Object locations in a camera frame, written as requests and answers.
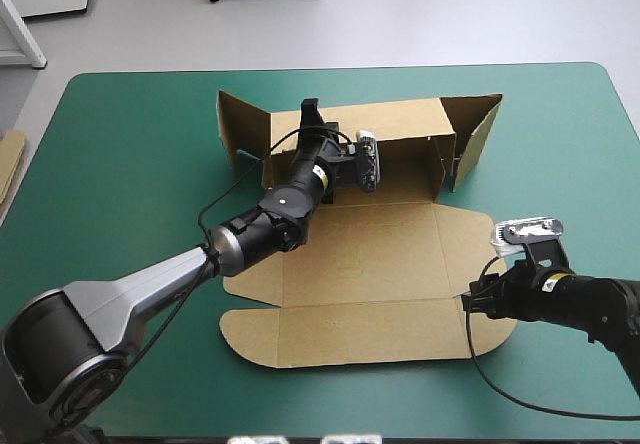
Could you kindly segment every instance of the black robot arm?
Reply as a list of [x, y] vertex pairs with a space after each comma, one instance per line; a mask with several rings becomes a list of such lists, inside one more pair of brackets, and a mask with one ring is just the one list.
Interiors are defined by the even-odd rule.
[[324, 123], [317, 104], [302, 103], [287, 176], [256, 207], [209, 231], [205, 244], [115, 281], [72, 282], [23, 307], [0, 332], [0, 437], [36, 444], [69, 434], [141, 356], [149, 319], [208, 278], [306, 243], [314, 211], [336, 189], [376, 189], [373, 135], [339, 142], [338, 124]]
[[544, 321], [587, 333], [616, 354], [640, 395], [640, 282], [576, 275], [562, 249], [560, 221], [533, 218], [497, 224], [499, 257], [524, 252], [503, 275], [471, 283], [463, 305], [492, 319]]

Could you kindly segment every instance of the table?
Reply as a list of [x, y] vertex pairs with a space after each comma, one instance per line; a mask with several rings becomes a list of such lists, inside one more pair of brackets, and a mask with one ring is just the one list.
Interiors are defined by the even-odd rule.
[[[560, 218], [576, 270], [640, 277], [640, 146], [596, 64], [86, 74], [69, 83], [0, 228], [2, 322], [40, 291], [113, 279], [200, 242], [197, 211], [233, 179], [216, 128], [220, 88], [272, 111], [310, 96], [333, 106], [502, 92], [480, 163], [439, 202], [495, 220]], [[211, 223], [252, 206], [258, 182], [256, 174]], [[640, 436], [637, 423], [516, 407], [468, 361], [256, 366], [218, 328], [225, 310], [253, 306], [261, 304], [225, 294], [220, 279], [203, 286], [89, 423], [147, 435]], [[541, 404], [640, 413], [615, 357], [578, 331], [521, 323], [482, 361], [501, 385]]]

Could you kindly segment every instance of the gray floor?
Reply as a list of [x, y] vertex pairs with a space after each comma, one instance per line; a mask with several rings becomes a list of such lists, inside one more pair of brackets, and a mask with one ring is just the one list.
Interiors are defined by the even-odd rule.
[[0, 68], [0, 134], [13, 128], [37, 75], [30, 67]]
[[4, 127], [25, 101], [27, 165], [66, 83], [96, 71], [593, 61], [640, 129], [640, 0], [91, 1], [29, 24], [49, 59], [32, 86], [0, 69]]

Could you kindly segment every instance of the white label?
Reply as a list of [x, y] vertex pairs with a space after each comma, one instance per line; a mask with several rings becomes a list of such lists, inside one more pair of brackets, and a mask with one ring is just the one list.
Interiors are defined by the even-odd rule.
[[322, 181], [322, 186], [326, 191], [327, 187], [329, 186], [329, 176], [327, 176], [327, 173], [324, 172], [324, 169], [322, 169], [317, 164], [313, 166], [313, 173], [320, 178], [320, 180]]

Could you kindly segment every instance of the cardboard box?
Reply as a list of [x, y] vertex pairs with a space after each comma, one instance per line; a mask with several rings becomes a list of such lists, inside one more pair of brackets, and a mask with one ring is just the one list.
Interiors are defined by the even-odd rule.
[[[220, 327], [229, 345], [270, 367], [470, 357], [459, 295], [495, 255], [493, 222], [434, 200], [447, 173], [457, 186], [478, 162], [501, 98], [321, 109], [349, 136], [374, 132], [380, 187], [338, 191], [334, 204], [316, 211], [306, 246], [225, 279], [228, 293], [277, 306], [225, 313]], [[221, 91], [218, 122], [235, 162], [239, 150], [264, 155], [299, 126], [300, 112], [269, 113]], [[265, 163], [265, 186], [277, 183], [295, 147], [292, 137]], [[515, 327], [472, 317], [478, 353]]]
[[25, 142], [24, 133], [20, 131], [7, 131], [4, 138], [0, 135], [0, 204], [7, 197]]

